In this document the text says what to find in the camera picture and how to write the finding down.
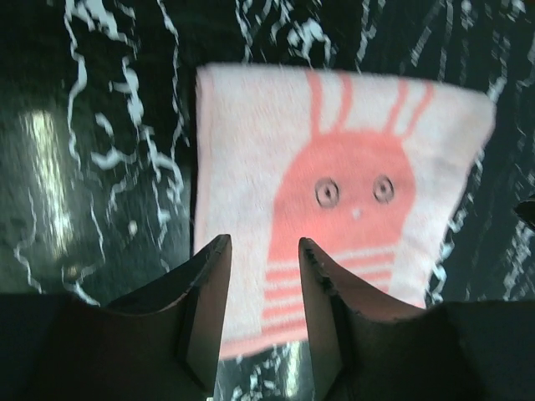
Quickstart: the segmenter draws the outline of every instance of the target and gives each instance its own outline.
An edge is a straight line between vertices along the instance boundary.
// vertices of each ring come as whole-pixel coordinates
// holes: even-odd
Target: cartoon rabbit face
[[[402,235],[415,201],[415,177],[403,148],[431,86],[404,135],[394,125],[406,101],[408,84],[401,81],[399,98],[383,129],[347,129],[352,83],[343,76],[343,103],[337,123],[319,130],[321,84],[308,74],[313,91],[312,139],[283,177],[274,201],[270,261],[297,257],[302,236],[312,237],[329,253],[393,246]]]

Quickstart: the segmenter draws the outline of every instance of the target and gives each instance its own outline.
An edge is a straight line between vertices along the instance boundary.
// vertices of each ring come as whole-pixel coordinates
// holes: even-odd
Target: pink and white towel
[[[397,77],[212,65],[197,80],[195,248],[232,235],[222,358],[307,337],[298,240],[424,307],[484,95]]]

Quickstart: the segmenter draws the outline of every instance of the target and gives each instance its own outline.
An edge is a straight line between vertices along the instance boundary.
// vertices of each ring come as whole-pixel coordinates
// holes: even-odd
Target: rabbit ear
[[[415,130],[416,125],[418,124],[418,121],[420,120],[421,116],[424,114],[425,109],[429,107],[431,101],[433,100],[434,93],[435,93],[435,90],[433,89],[433,85],[430,82],[426,82],[424,96],[422,97],[420,103],[416,107],[415,112],[412,114],[409,125],[407,126],[407,130],[404,132],[404,134],[400,135],[401,139],[404,140],[412,135],[412,133]]]
[[[351,106],[353,105],[354,96],[351,77],[349,76],[349,74],[346,73],[341,73],[339,77],[342,81],[342,101],[338,118],[334,122],[333,127],[329,129],[329,132],[339,132],[344,128],[344,125],[349,116],[349,111],[351,111]],[[317,135],[321,135],[320,123],[324,94],[319,74],[315,72],[308,72],[307,78],[308,84],[310,85],[310,90],[312,92],[312,104],[310,108],[310,113],[312,121],[312,136],[314,137]]]
[[[395,101],[395,104],[392,107],[392,110],[390,111],[390,116],[389,116],[388,122],[386,123],[384,132],[387,135],[397,136],[398,138],[402,140],[411,136],[415,130],[416,124],[418,124],[418,120],[424,113],[425,109],[431,103],[433,99],[433,94],[434,94],[433,85],[431,83],[425,83],[424,96],[422,97],[420,103],[416,106],[415,111],[412,114],[412,117],[410,118],[410,122],[407,125],[407,129],[405,130],[403,134],[395,135],[395,125],[398,122],[398,119],[401,114],[401,110],[405,106],[407,102],[407,98],[409,96],[409,83],[406,80],[401,80],[398,85],[398,99]]]
[[[310,129],[312,137],[320,135],[319,123],[321,121],[322,97],[324,96],[321,88],[321,79],[319,74],[314,71],[307,73],[308,86],[310,87]]]
[[[340,74],[340,79],[342,81],[342,102],[340,105],[340,111],[338,118],[334,123],[334,126],[330,131],[339,132],[344,129],[344,125],[348,119],[349,111],[351,111],[351,106],[353,106],[353,85],[351,83],[351,77],[349,74]]]
[[[409,84],[400,80],[398,84],[398,99],[395,101],[394,106],[389,112],[388,121],[386,122],[384,132],[386,135],[394,135],[395,124],[398,122],[400,117],[401,110],[407,101],[407,96],[409,95]]]

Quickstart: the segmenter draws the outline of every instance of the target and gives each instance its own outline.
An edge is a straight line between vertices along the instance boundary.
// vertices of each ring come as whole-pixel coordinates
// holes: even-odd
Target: dark marble surface
[[[535,8],[520,0],[11,0],[0,6],[0,291],[106,304],[191,252],[194,68],[285,63],[485,92],[428,303],[535,298]],[[306,343],[222,361],[219,400],[309,400]]]

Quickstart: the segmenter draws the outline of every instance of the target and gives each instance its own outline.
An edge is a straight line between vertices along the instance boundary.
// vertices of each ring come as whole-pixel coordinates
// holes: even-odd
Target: metal claw
[[[206,400],[231,253],[230,236],[218,236],[106,308],[69,295],[1,295],[0,399]]]
[[[535,302],[419,309],[304,238],[299,264],[317,400],[535,399]]]

